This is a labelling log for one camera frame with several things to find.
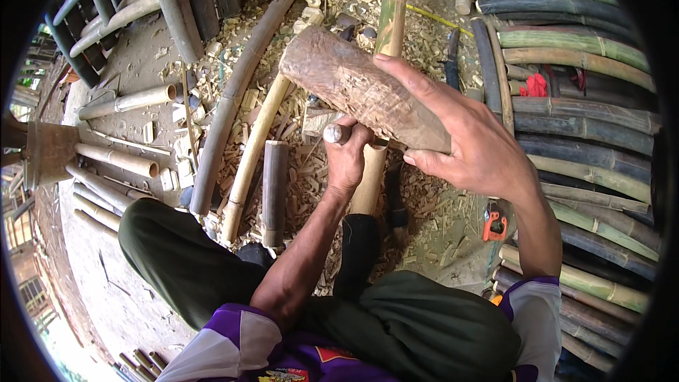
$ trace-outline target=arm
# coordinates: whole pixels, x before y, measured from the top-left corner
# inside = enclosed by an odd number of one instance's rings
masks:
[[[432,110],[450,134],[450,155],[408,150],[403,156],[405,162],[458,189],[512,202],[523,276],[559,276],[561,233],[540,190],[537,171],[488,107],[444,83],[432,81],[401,58],[378,54],[373,61]]]
[[[337,225],[361,182],[363,147],[373,134],[351,117],[345,116],[337,122],[352,126],[352,136],[344,145],[325,144],[328,188],[290,248],[269,269],[250,300],[251,306],[275,318],[281,330],[293,325],[314,291]]]

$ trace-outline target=hand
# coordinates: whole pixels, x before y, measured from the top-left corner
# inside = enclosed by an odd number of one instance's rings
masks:
[[[328,154],[328,190],[337,191],[350,199],[363,178],[363,147],[373,141],[375,134],[348,115],[336,123],[352,127],[352,132],[344,145],[325,142]]]
[[[458,189],[510,202],[539,192],[535,167],[486,105],[429,79],[402,58],[378,54],[373,62],[436,114],[450,133],[450,155],[411,149],[403,155],[405,162]]]

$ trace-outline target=red cloth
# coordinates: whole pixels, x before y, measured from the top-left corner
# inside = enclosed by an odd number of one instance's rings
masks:
[[[545,77],[542,77],[539,73],[535,73],[535,76],[529,76],[526,81],[528,89],[525,87],[519,88],[519,93],[521,96],[531,96],[533,98],[546,98],[547,97],[547,81]]]

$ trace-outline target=yellow measuring tape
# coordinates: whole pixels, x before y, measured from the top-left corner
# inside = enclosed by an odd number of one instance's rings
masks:
[[[447,25],[448,27],[459,28],[460,31],[463,32],[463,33],[465,33],[467,36],[469,36],[469,37],[474,37],[474,35],[471,34],[469,31],[463,29],[462,27],[460,27],[460,26],[457,25],[457,24],[453,24],[452,22],[450,22],[450,21],[448,21],[448,20],[446,20],[446,19],[441,18],[441,17],[438,16],[438,15],[434,15],[433,13],[427,12],[427,11],[425,11],[424,9],[416,8],[415,6],[413,6],[413,5],[411,5],[411,4],[406,4],[405,7],[408,8],[408,9],[410,9],[412,12],[416,12],[416,13],[419,13],[419,14],[421,14],[421,15],[424,15],[425,17],[429,17],[429,18],[431,18],[431,19],[433,19],[433,20],[435,20],[435,21],[438,21],[438,22],[440,22],[440,23],[442,23],[442,24]]]

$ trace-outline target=dark green pants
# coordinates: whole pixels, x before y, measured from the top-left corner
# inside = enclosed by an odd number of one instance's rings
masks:
[[[222,304],[249,304],[265,275],[211,241],[190,214],[152,199],[125,211],[118,238],[132,268],[197,330]],[[409,271],[383,276],[357,301],[310,298],[297,328],[404,381],[501,381],[520,347],[493,304]]]

